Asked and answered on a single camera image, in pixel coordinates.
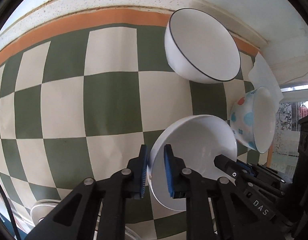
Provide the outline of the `white bowl red flowers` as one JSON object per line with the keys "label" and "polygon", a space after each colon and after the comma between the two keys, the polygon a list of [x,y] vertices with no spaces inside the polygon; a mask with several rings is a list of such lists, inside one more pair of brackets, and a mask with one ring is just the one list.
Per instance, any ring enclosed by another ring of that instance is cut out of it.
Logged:
{"label": "white bowl red flowers", "polygon": [[192,115],[170,125],[158,137],[149,154],[147,178],[156,200],[174,211],[185,210],[185,199],[172,199],[164,167],[164,146],[170,144],[174,156],[203,177],[230,178],[214,165],[217,155],[236,161],[238,149],[234,133],[226,121],[213,115]]}

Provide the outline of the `white plate blue stripes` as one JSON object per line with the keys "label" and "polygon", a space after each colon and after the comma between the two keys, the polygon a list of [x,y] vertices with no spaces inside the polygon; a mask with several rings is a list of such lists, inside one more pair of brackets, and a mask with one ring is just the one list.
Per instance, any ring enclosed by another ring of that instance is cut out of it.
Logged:
{"label": "white plate blue stripes", "polygon": [[30,209],[30,217],[34,225],[43,220],[60,202],[53,199],[38,200]]}

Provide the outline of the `white bowl coloured dots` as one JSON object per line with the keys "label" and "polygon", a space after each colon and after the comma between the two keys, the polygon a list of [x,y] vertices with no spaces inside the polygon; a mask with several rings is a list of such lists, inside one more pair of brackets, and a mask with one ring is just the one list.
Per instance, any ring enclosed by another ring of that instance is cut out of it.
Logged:
{"label": "white bowl coloured dots", "polygon": [[273,141],[276,124],[270,91],[259,87],[246,93],[234,103],[229,120],[235,138],[243,146],[265,153]]}

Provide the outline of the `folded white cloth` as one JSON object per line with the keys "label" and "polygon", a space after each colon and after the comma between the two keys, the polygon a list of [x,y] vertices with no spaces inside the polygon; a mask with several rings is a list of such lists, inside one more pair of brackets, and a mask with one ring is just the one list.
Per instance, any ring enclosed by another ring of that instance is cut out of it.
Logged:
{"label": "folded white cloth", "polygon": [[256,55],[253,68],[248,74],[248,79],[255,89],[266,87],[269,90],[274,101],[275,109],[278,111],[280,101],[284,96],[271,68],[261,53]]}

